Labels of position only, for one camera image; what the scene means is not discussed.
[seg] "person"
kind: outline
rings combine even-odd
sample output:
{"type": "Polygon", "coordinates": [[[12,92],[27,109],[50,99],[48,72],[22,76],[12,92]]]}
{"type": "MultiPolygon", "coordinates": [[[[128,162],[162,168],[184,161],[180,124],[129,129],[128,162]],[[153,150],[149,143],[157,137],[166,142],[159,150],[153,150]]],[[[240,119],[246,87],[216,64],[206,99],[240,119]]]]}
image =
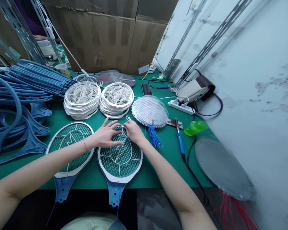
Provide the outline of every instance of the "person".
{"type": "MultiPolygon", "coordinates": [[[[39,20],[31,1],[14,0],[14,2],[19,12],[21,13],[23,19],[27,23],[30,31],[32,32],[35,40],[37,41],[48,40],[47,34],[42,27],[42,23],[39,20]]],[[[55,31],[53,31],[53,34],[55,37],[55,42],[60,43],[60,39],[55,31]]]]}
{"type": "MultiPolygon", "coordinates": [[[[4,227],[25,196],[41,187],[65,165],[85,153],[87,148],[108,148],[123,145],[123,142],[113,142],[111,140],[113,135],[120,133],[120,131],[115,131],[114,129],[121,126],[121,124],[116,123],[117,120],[109,124],[107,122],[108,118],[93,135],[85,138],[83,141],[44,155],[1,179],[0,229],[4,227]]],[[[140,127],[132,120],[125,123],[124,127],[129,139],[143,150],[156,171],[164,191],[178,212],[182,228],[184,230],[216,229],[195,193],[170,163],[150,144],[140,127]]]]}

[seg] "blue soldering iron handle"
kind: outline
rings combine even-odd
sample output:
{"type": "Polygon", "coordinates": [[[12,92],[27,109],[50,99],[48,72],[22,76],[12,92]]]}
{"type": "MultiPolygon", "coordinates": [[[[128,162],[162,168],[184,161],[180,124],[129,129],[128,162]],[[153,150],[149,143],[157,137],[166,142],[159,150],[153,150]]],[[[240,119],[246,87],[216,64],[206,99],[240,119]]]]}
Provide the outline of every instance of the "blue soldering iron handle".
{"type": "Polygon", "coordinates": [[[170,86],[158,86],[157,89],[159,88],[169,88],[170,86]]]}
{"type": "Polygon", "coordinates": [[[181,133],[177,133],[177,137],[178,137],[178,142],[179,142],[180,153],[185,154],[185,150],[184,150],[183,145],[182,145],[181,133]]]}

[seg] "forearm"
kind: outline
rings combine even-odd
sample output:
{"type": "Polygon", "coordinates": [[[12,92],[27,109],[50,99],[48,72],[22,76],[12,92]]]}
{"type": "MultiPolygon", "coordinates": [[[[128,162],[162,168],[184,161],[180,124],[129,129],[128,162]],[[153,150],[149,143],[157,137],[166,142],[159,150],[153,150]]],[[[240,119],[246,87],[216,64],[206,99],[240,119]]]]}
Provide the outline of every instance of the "forearm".
{"type": "Polygon", "coordinates": [[[10,196],[22,199],[86,151],[84,142],[80,141],[42,156],[0,180],[0,188],[10,196]]]}
{"type": "Polygon", "coordinates": [[[158,153],[147,139],[139,143],[146,157],[155,169],[163,189],[180,212],[205,211],[188,184],[171,164],[158,153]]]}

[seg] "cardboard box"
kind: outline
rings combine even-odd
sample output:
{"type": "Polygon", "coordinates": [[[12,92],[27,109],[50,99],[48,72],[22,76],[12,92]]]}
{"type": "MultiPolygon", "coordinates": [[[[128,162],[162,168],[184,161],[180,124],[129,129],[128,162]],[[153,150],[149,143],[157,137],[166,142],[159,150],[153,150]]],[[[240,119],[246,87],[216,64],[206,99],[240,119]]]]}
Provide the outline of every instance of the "cardboard box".
{"type": "MultiPolygon", "coordinates": [[[[18,52],[20,54],[20,58],[28,59],[27,52],[23,47],[16,31],[12,28],[10,23],[4,18],[4,15],[1,12],[1,10],[0,10],[0,39],[5,43],[7,47],[12,47],[16,52],[18,52]]],[[[1,46],[0,46],[0,58],[4,62],[7,62],[8,65],[16,64],[9,56],[5,54],[5,51],[1,46]]]]}
{"type": "MultiPolygon", "coordinates": [[[[177,1],[42,0],[61,39],[85,71],[116,69],[134,75],[151,63],[177,1]],[[149,10],[156,2],[164,3],[165,13],[149,10]]],[[[66,53],[72,69],[80,71],[66,53]]]]}

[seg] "green plastic cup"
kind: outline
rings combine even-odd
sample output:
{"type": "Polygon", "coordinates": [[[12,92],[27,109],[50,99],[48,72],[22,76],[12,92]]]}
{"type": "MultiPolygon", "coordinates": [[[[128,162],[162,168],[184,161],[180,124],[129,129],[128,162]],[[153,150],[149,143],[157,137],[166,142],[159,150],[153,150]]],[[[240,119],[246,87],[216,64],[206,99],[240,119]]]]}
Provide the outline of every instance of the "green plastic cup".
{"type": "Polygon", "coordinates": [[[206,122],[200,121],[191,121],[190,126],[185,128],[183,131],[188,136],[196,135],[206,129],[209,129],[209,126],[206,122]]]}

